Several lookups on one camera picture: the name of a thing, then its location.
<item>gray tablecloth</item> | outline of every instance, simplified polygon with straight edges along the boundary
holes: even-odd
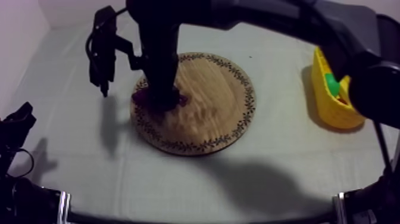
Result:
[[[137,25],[118,33],[140,51]],[[32,59],[8,112],[29,101],[37,123],[25,143],[33,182],[72,194],[73,210],[122,219],[183,222],[272,221],[327,210],[331,196],[364,187],[382,173],[371,121],[335,132],[317,116],[310,82],[314,46],[239,24],[228,32],[180,29],[179,52],[210,52],[251,78],[257,110],[237,143],[203,158],[167,155],[129,125],[130,94],[141,71],[117,54],[104,99],[89,83],[84,43],[91,24],[52,30]],[[398,132],[384,128],[391,153]],[[18,155],[11,173],[29,168]]]

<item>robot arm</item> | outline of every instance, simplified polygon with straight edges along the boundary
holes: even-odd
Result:
[[[246,22],[320,46],[337,80],[352,77],[349,94],[354,107],[370,119],[400,128],[396,105],[400,98],[400,25],[367,7],[323,0],[127,0],[126,5],[139,25],[143,55],[134,56],[129,44],[124,45],[124,52],[129,52],[132,69],[144,71],[154,101],[177,103],[168,99],[176,97],[173,83],[182,23],[229,30]],[[91,68],[95,65],[102,71],[91,69],[91,81],[105,96],[114,78],[115,57],[110,55],[117,43],[129,42],[113,38],[115,19],[111,20],[115,29],[102,29],[113,15],[113,10],[102,17],[96,14],[92,52],[88,50],[89,57],[96,57]],[[114,44],[105,49],[96,44],[102,41]]]

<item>black cable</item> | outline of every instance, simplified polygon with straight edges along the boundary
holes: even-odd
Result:
[[[343,40],[340,38],[339,34],[335,29],[332,27],[332,25],[326,20],[325,16],[321,14],[313,5],[317,3],[318,0],[313,1],[312,3],[307,3],[304,0],[287,0],[290,3],[298,6],[300,9],[307,9],[310,13],[314,14],[314,17],[319,20],[320,23],[322,23],[323,26],[325,26],[330,33],[332,33],[333,37],[336,39],[337,43],[340,45],[342,48],[343,52],[346,54],[347,57],[350,57],[350,53],[347,50],[346,45],[343,43]]]
[[[10,177],[12,177],[12,178],[23,178],[24,176],[26,176],[26,175],[28,175],[30,172],[32,172],[33,168],[35,167],[35,159],[33,158],[32,154],[31,154],[30,152],[28,152],[27,150],[25,150],[25,149],[23,149],[23,148],[20,148],[20,149],[18,149],[18,150],[8,151],[8,152],[9,152],[9,153],[20,153],[20,152],[24,152],[24,153],[26,153],[26,154],[29,155],[29,158],[30,158],[30,161],[31,161],[30,169],[29,169],[26,173],[24,173],[24,174],[22,174],[22,175],[20,175],[20,176],[11,176],[11,175],[9,175]]]
[[[393,174],[392,164],[389,158],[388,147],[386,145],[385,137],[383,136],[382,127],[379,122],[374,121],[375,132],[378,137],[380,150],[382,153],[383,161],[385,162],[385,172],[391,176]]]
[[[93,68],[95,69],[97,74],[99,74],[99,69],[97,68],[97,65],[96,65],[95,60],[94,60],[93,55],[92,55],[92,52],[90,50],[90,44],[91,44],[93,38],[95,37],[96,33],[100,32],[100,30],[104,27],[105,24],[107,24],[111,20],[117,18],[117,16],[119,16],[120,14],[125,13],[127,10],[128,10],[127,8],[123,8],[122,10],[117,11],[110,18],[106,19],[102,24],[100,24],[99,26],[94,27],[94,30],[90,33],[89,37],[86,40],[85,51],[86,51],[87,57],[89,58],[89,61],[93,64]]]

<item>round wooden board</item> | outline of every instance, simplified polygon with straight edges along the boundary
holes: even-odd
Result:
[[[163,115],[132,101],[137,131],[153,146],[177,155],[205,155],[228,147],[247,130],[255,112],[255,93],[247,74],[226,58],[206,53],[179,55],[175,85],[187,97]],[[142,77],[135,92],[147,87]]]

